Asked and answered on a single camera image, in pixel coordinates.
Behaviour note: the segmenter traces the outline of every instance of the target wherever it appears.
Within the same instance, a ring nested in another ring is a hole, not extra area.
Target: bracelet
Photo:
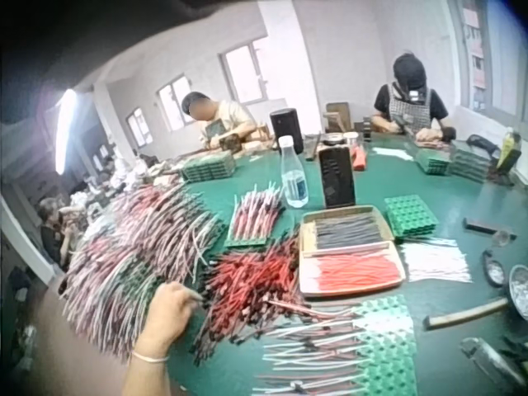
[[[134,355],[135,357],[137,357],[138,359],[142,361],[146,361],[147,363],[165,363],[166,361],[168,361],[168,358],[169,358],[169,356],[165,356],[162,358],[147,357],[147,356],[140,355],[136,351],[132,351],[132,355]]]

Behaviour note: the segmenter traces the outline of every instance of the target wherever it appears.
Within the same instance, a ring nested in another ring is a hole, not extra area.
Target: apron
[[[396,95],[394,85],[389,84],[389,116],[391,120],[394,120],[394,116],[402,116],[409,123],[408,129],[413,134],[418,133],[422,128],[431,128],[431,90],[429,88],[424,105],[414,105],[401,101]]]

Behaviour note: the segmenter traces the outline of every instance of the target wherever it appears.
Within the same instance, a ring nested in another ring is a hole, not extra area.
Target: beige t-shirt
[[[224,124],[225,130],[227,132],[235,129],[237,126],[243,124],[244,122],[253,121],[253,118],[239,103],[235,101],[221,101],[218,105],[218,110],[216,111],[213,120],[198,121],[201,132],[200,141],[202,143],[207,142],[209,140],[207,138],[205,128],[211,123],[217,121],[218,119],[222,120],[222,124]]]

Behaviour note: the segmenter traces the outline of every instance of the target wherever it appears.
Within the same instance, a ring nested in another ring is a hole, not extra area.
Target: fluorescent light
[[[74,90],[68,89],[60,100],[59,121],[57,122],[57,139],[55,141],[55,170],[59,175],[64,173],[69,129],[72,125],[76,105],[77,94]]]

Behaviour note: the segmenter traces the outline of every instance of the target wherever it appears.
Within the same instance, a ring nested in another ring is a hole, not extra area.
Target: green table
[[[404,149],[402,139],[374,137],[371,146]],[[226,222],[233,211],[233,196],[242,195],[255,184],[259,189],[268,182],[281,182],[278,153],[268,153],[258,160],[238,160],[233,177],[191,185],[203,193],[208,207],[222,214]],[[274,234],[290,229],[302,215],[323,208],[323,195],[318,163],[304,163],[308,179],[309,203],[302,210],[288,209],[281,217]],[[453,238],[466,254],[474,283],[462,284],[442,280],[422,280],[404,283],[396,290],[375,295],[401,293],[405,296],[414,321],[418,354],[415,358],[418,393],[422,395],[491,395],[500,394],[459,348],[465,337],[483,337],[491,345],[501,347],[500,336],[528,334],[528,326],[509,311],[495,313],[480,320],[424,332],[422,320],[428,314],[447,314],[469,309],[500,296],[500,290],[490,287],[480,265],[481,252],[490,246],[491,238],[465,231],[462,219],[470,217],[489,224],[505,224],[519,237],[497,255],[506,268],[528,264],[528,197],[516,190],[484,185],[462,177],[428,176],[413,161],[369,152],[367,170],[355,172],[358,205],[375,205],[384,211],[384,198],[418,194],[440,220],[436,236]],[[200,326],[200,317],[193,318],[186,332],[174,347],[168,369],[171,378],[185,386],[191,394],[250,394],[253,376],[271,372],[269,362],[262,361],[262,342],[251,340],[242,346],[221,343],[213,357],[199,368],[192,364],[188,353]]]

